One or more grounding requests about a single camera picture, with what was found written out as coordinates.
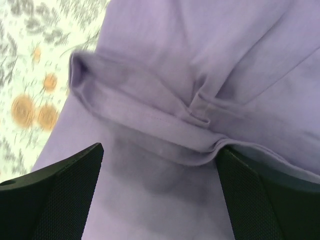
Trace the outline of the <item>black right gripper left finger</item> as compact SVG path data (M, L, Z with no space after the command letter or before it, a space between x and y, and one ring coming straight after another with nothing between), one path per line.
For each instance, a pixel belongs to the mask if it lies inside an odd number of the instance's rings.
M80 240L103 160L95 143L0 184L2 240Z

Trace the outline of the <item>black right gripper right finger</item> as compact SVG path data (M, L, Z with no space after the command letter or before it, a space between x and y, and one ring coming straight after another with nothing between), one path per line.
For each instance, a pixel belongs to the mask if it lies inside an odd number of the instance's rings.
M216 167L237 240L318 240L320 185L252 160L230 147Z

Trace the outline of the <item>purple t shirt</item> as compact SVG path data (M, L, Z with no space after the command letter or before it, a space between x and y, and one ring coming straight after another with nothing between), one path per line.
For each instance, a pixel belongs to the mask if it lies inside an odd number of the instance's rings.
M317 0L112 0L34 169L101 143L85 240L231 240L230 146L320 181Z

